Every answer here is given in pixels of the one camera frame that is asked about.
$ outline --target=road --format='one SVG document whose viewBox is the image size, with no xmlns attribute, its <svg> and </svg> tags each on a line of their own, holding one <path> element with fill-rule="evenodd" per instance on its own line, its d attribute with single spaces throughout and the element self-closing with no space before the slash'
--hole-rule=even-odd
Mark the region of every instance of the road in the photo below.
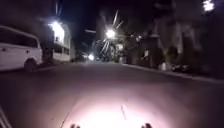
<svg viewBox="0 0 224 128">
<path fill-rule="evenodd" d="M 2 73 L 0 84 L 13 128 L 224 127 L 222 83 L 87 62 Z"/>
</svg>

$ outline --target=night sky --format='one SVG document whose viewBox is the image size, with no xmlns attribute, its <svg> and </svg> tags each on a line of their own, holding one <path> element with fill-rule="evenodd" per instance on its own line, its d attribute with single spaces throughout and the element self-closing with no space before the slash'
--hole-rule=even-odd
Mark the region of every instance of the night sky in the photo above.
<svg viewBox="0 0 224 128">
<path fill-rule="evenodd" d="M 107 18 L 119 10 L 119 18 L 127 22 L 130 18 L 147 22 L 163 12 L 156 10 L 154 3 L 170 4 L 170 0 L 59 0 L 62 7 L 61 18 L 73 24 L 74 42 L 77 47 L 81 42 L 91 45 L 94 34 L 85 33 L 85 29 L 96 29 L 96 20 L 100 11 L 105 11 Z"/>
</svg>

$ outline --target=van window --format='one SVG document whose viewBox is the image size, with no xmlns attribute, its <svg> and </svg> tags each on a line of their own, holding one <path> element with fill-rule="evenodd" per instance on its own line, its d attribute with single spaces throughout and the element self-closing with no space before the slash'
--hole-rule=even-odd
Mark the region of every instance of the van window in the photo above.
<svg viewBox="0 0 224 128">
<path fill-rule="evenodd" d="M 38 47 L 38 42 L 36 39 L 6 29 L 0 29 L 0 43 L 8 43 L 33 48 Z"/>
</svg>

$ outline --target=van wheel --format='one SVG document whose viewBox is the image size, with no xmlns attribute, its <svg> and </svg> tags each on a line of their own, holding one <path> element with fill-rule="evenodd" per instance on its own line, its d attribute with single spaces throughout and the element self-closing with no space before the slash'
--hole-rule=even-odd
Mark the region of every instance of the van wheel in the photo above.
<svg viewBox="0 0 224 128">
<path fill-rule="evenodd" d="M 27 72 L 33 72 L 37 69 L 37 64 L 35 60 L 33 59 L 28 59 L 25 64 L 24 64 L 24 69 Z"/>
</svg>

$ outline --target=white vehicle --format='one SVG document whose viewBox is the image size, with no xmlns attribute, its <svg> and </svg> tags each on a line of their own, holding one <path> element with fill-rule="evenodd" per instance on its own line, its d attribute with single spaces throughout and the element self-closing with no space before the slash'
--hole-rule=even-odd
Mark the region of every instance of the white vehicle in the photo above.
<svg viewBox="0 0 224 128">
<path fill-rule="evenodd" d="M 0 25 L 0 71 L 25 68 L 33 71 L 42 63 L 37 37 Z"/>
</svg>

